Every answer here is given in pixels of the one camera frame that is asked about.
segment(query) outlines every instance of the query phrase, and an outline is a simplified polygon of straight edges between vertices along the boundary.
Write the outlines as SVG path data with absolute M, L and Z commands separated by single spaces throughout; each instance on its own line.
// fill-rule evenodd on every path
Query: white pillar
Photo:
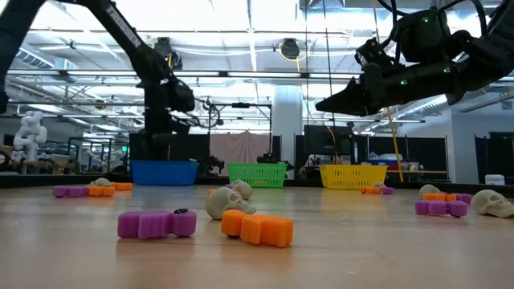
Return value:
M 273 136 L 282 136 L 282 160 L 295 164 L 295 136 L 302 134 L 302 91 L 296 85 L 277 85 L 273 97 L 271 131 Z M 288 179 L 294 171 L 288 172 Z

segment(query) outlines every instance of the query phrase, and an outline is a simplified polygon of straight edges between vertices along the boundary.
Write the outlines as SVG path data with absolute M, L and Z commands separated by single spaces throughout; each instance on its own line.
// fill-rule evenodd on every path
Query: yellow basket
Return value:
M 327 189 L 360 189 L 386 179 L 387 165 L 322 165 L 323 187 Z

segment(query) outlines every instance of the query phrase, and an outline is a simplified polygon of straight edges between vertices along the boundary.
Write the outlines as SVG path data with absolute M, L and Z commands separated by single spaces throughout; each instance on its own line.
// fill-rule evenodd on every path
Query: purple plastic piece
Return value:
M 381 187 L 380 190 L 383 194 L 393 194 L 394 188 L 388 188 L 388 187 Z
M 53 195 L 54 197 L 66 197 L 67 187 L 58 185 L 54 187 Z
M 118 216 L 118 237 L 137 238 L 139 218 L 143 212 L 125 212 Z
M 467 204 L 464 201 L 448 201 L 447 214 L 460 218 L 467 215 Z
M 457 193 L 457 201 L 463 201 L 466 204 L 471 204 L 472 196 L 469 193 Z
M 447 214 L 447 203 L 445 201 L 429 201 L 429 214 L 444 215 Z
M 167 234 L 189 237 L 195 230 L 196 213 L 188 209 L 126 212 L 118 217 L 120 238 L 165 238 Z
M 149 212 L 139 217 L 138 238 L 165 238 L 168 232 L 168 214 Z
M 422 201 L 415 204 L 416 214 L 445 215 L 460 218 L 467 214 L 467 204 L 463 201 Z
M 58 185 L 53 189 L 54 197 L 87 197 L 88 187 Z
M 177 237 L 189 237 L 196 230 L 196 213 L 188 209 L 175 210 L 170 218 L 170 233 Z

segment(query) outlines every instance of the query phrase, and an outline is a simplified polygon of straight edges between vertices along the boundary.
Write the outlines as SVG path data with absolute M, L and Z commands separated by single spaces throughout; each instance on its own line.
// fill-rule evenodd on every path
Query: white robot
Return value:
M 39 145 L 47 141 L 47 129 L 41 125 L 42 112 L 29 111 L 22 117 L 21 127 L 14 136 L 12 159 L 37 161 Z

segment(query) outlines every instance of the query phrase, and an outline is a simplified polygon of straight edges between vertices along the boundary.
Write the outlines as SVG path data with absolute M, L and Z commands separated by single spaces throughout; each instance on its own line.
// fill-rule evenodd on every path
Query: pink curtain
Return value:
M 256 163 L 257 157 L 268 152 L 269 135 L 249 132 L 210 135 L 210 155 L 225 161 L 221 176 L 228 176 L 227 165 L 231 162 Z

